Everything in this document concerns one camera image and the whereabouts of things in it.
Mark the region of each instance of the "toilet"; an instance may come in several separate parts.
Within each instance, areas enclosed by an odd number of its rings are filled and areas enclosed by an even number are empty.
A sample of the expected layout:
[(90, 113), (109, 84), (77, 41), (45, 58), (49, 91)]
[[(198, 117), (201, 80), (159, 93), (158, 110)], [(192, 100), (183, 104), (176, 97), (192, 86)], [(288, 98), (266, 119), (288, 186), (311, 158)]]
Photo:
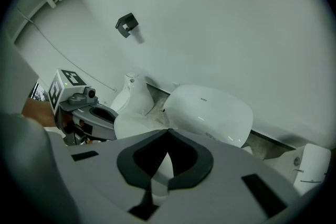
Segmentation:
[(166, 100), (163, 111), (169, 126), (138, 113), (120, 114), (114, 122), (117, 139), (173, 128), (241, 147), (253, 123), (252, 110), (242, 100), (197, 85), (179, 86)]
[(146, 115), (154, 106), (153, 98), (145, 81), (135, 73), (124, 76), (124, 88), (112, 102), (110, 108), (119, 115), (135, 112)]
[(330, 150), (307, 144), (264, 163), (289, 180), (300, 195), (320, 185), (328, 170)]

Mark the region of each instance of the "black wall bracket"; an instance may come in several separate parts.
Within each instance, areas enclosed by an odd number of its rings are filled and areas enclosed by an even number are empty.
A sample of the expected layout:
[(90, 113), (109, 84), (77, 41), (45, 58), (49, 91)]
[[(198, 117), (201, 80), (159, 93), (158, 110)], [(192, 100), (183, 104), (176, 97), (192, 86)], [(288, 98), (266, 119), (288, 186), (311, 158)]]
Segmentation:
[(129, 13), (119, 18), (117, 24), (115, 25), (115, 28), (119, 31), (120, 34), (127, 38), (130, 35), (129, 31), (133, 30), (138, 24), (139, 23), (134, 15), (132, 13)]

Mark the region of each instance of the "tiled floor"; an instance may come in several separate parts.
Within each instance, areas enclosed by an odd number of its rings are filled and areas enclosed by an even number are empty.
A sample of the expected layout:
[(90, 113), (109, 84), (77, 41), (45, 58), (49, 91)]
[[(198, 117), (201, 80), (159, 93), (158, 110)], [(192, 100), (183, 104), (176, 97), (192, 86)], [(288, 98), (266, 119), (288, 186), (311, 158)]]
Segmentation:
[[(147, 116), (168, 126), (169, 122), (161, 109), (169, 95), (150, 85), (148, 85), (148, 90), (153, 97), (155, 105)], [(273, 143), (269, 139), (264, 139), (252, 133), (250, 133), (243, 147), (245, 146), (250, 146), (253, 155), (260, 159), (277, 158), (289, 150), (286, 147)]]

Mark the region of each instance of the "white wall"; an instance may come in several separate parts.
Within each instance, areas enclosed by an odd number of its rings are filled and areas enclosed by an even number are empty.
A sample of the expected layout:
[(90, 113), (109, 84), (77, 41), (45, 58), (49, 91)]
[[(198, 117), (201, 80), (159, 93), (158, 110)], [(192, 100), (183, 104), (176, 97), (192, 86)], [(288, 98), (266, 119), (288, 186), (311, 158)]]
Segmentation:
[(41, 32), (72, 62), (111, 89), (92, 79), (55, 50), (41, 33), (27, 24), (16, 40), (23, 57), (50, 86), (56, 69), (74, 70), (96, 89), (101, 103), (110, 105), (123, 87), (126, 60), (90, 15), (81, 0), (63, 0), (55, 9), (45, 5), (33, 17)]
[[(335, 147), (334, 18), (325, 0), (83, 0), (111, 42), (155, 86), (231, 93), (253, 129), (293, 146)], [(144, 39), (114, 26), (132, 12)]]

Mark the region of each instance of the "floor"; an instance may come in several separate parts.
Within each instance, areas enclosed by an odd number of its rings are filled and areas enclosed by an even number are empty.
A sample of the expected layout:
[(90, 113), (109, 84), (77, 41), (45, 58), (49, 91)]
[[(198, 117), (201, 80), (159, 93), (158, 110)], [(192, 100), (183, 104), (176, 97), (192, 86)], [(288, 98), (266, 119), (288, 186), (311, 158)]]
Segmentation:
[[(153, 97), (155, 105), (147, 116), (164, 125), (168, 125), (167, 118), (161, 109), (169, 95), (150, 85), (148, 85), (148, 90)], [(255, 133), (250, 133), (243, 147), (245, 146), (250, 146), (253, 155), (262, 160), (279, 157), (284, 152), (291, 150), (288, 146), (279, 144), (276, 141)]]

